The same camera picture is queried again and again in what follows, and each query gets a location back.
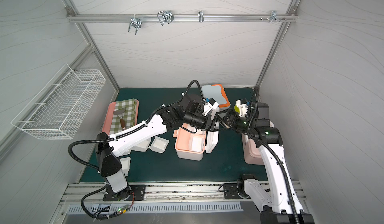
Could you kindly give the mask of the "metal hook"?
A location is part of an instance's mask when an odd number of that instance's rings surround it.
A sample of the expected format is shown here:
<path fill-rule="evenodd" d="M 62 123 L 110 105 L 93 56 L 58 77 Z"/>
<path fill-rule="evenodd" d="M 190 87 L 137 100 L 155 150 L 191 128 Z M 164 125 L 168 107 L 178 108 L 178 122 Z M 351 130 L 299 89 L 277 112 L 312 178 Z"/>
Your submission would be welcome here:
<path fill-rule="evenodd" d="M 204 22 L 204 12 L 203 11 L 198 11 L 198 19 L 199 19 L 199 23 Z"/>
<path fill-rule="evenodd" d="M 130 23 L 129 23 L 129 27 L 128 27 L 128 32 L 130 31 L 135 31 L 135 35 L 137 35 L 138 33 L 138 30 L 142 27 L 142 21 L 137 18 L 136 16 L 134 16 L 133 18 L 131 18 L 130 20 Z"/>
<path fill-rule="evenodd" d="M 173 12 L 169 10 L 158 12 L 157 17 L 161 26 L 164 26 L 165 23 L 170 24 L 175 19 Z"/>
<path fill-rule="evenodd" d="M 260 18 L 262 22 L 269 22 L 269 23 L 274 23 L 274 22 L 285 22 L 287 19 L 284 17 L 278 17 L 277 11 L 272 11 L 270 16 L 268 18 Z"/>

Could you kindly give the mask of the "pink first aid kit box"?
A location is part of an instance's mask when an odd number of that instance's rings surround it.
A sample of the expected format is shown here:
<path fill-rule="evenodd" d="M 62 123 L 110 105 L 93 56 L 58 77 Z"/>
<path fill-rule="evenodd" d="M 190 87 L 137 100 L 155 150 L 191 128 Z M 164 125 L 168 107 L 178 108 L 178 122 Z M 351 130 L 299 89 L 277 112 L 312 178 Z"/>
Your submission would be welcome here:
<path fill-rule="evenodd" d="M 258 149 L 261 144 L 255 143 L 247 134 L 242 134 L 242 145 L 244 151 L 244 160 L 250 165 L 264 165 L 261 153 Z"/>

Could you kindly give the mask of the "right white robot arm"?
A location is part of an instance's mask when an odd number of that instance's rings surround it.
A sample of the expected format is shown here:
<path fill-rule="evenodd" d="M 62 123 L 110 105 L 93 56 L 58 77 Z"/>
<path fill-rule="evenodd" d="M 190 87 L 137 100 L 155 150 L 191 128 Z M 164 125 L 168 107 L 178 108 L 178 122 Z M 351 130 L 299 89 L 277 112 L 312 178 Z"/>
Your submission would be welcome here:
<path fill-rule="evenodd" d="M 243 175 L 238 187 L 260 212 L 262 224 L 313 224 L 313 216 L 303 208 L 287 168 L 283 140 L 279 129 L 270 119 L 260 118 L 260 111 L 248 108 L 241 115 L 228 110 L 224 124 L 237 133 L 245 134 L 254 141 L 261 154 L 269 181 L 270 191 L 261 187 L 258 180 Z"/>

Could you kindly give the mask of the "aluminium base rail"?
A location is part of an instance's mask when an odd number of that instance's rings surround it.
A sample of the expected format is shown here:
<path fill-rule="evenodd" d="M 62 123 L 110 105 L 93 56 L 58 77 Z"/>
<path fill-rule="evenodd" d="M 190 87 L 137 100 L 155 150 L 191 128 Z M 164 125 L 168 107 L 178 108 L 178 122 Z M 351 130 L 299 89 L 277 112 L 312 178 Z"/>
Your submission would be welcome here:
<path fill-rule="evenodd" d="M 223 183 L 236 184 L 236 181 L 221 182 L 132 182 L 131 185 L 145 185 L 142 201 L 139 203 L 189 203 L 189 202 L 251 202 L 251 199 L 226 200 L 224 193 L 219 192 Z M 61 205 L 80 204 L 81 198 L 95 190 L 102 188 L 104 183 L 69 184 L 59 201 Z M 299 181 L 293 181 L 293 186 L 299 200 L 304 206 L 307 197 Z M 128 201 L 104 202 L 105 191 L 101 191 L 85 199 L 85 205 L 93 204 L 130 204 Z"/>

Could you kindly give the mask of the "peach kit tray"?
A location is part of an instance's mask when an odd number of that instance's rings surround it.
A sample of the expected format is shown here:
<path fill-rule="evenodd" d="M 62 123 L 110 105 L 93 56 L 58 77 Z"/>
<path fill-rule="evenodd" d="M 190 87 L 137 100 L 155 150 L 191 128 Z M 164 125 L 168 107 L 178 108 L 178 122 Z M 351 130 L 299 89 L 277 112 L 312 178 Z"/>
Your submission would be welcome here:
<path fill-rule="evenodd" d="M 195 153 L 189 150 L 191 135 L 204 135 L 206 143 L 206 132 L 198 130 L 189 124 L 183 124 L 182 127 L 175 130 L 173 134 L 173 137 L 176 138 L 175 148 L 177 151 Z"/>

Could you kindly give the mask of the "blue orange first aid kit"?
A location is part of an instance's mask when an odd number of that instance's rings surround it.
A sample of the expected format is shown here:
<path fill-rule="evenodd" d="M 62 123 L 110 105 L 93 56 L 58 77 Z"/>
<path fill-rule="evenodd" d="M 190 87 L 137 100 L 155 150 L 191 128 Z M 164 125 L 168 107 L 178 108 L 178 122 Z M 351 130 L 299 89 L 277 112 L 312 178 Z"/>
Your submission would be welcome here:
<path fill-rule="evenodd" d="M 228 109 L 231 103 L 226 95 L 225 89 L 221 84 L 205 85 L 202 86 L 204 98 L 214 99 L 218 104 L 220 110 Z"/>

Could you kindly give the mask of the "green bowl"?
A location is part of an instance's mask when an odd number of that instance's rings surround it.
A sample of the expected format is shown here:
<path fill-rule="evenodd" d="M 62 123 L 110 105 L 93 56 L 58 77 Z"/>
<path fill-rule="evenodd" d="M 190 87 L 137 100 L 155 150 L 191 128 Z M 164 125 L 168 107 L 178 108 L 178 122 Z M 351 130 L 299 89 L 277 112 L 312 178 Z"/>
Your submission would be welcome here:
<path fill-rule="evenodd" d="M 239 113 L 239 114 L 241 113 L 239 102 L 236 102 L 236 105 L 235 105 L 235 107 L 234 107 L 234 110 L 235 110 L 237 113 Z"/>

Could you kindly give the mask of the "aluminium crossbar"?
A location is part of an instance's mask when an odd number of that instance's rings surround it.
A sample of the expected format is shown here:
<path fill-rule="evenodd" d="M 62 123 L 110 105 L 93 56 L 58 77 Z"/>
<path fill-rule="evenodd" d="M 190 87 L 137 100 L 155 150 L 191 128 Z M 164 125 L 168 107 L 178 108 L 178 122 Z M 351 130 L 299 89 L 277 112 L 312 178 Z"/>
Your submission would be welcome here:
<path fill-rule="evenodd" d="M 159 23 L 156 14 L 140 15 L 75 15 L 67 17 L 71 23 L 129 23 L 136 16 L 142 23 Z M 262 22 L 260 18 L 268 18 L 270 14 L 207 14 L 204 13 L 203 23 L 248 23 Z M 198 14 L 174 14 L 174 23 L 199 23 Z M 295 22 L 299 16 L 278 14 L 285 22 Z"/>

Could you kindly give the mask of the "white peach first aid kit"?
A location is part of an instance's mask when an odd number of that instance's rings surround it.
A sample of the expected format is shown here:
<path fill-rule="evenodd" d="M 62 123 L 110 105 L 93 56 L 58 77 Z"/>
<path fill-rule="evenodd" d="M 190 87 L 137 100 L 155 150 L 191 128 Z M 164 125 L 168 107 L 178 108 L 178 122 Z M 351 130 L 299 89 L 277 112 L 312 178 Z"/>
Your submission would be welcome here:
<path fill-rule="evenodd" d="M 219 142 L 216 111 L 206 115 L 187 113 L 182 126 L 175 130 L 175 150 L 180 159 L 200 161 L 204 153 L 211 153 Z"/>

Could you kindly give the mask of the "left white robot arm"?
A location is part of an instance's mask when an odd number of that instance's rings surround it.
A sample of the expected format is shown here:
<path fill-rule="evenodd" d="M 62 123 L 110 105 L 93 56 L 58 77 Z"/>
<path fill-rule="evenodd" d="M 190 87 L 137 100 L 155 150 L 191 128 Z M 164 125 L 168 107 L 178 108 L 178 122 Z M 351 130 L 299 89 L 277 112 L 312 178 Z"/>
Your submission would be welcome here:
<path fill-rule="evenodd" d="M 120 156 L 143 141 L 169 131 L 176 131 L 177 146 L 183 157 L 194 153 L 197 144 L 203 145 L 203 153 L 211 153 L 219 138 L 215 116 L 218 111 L 219 104 L 214 99 L 206 102 L 197 95 L 185 94 L 178 102 L 156 109 L 146 121 L 127 130 L 110 136 L 101 133 L 95 141 L 72 143 L 69 154 L 85 165 L 86 162 L 74 154 L 73 147 L 80 144 L 98 144 L 99 164 L 95 168 L 106 179 L 112 192 L 118 194 L 128 188 Z"/>

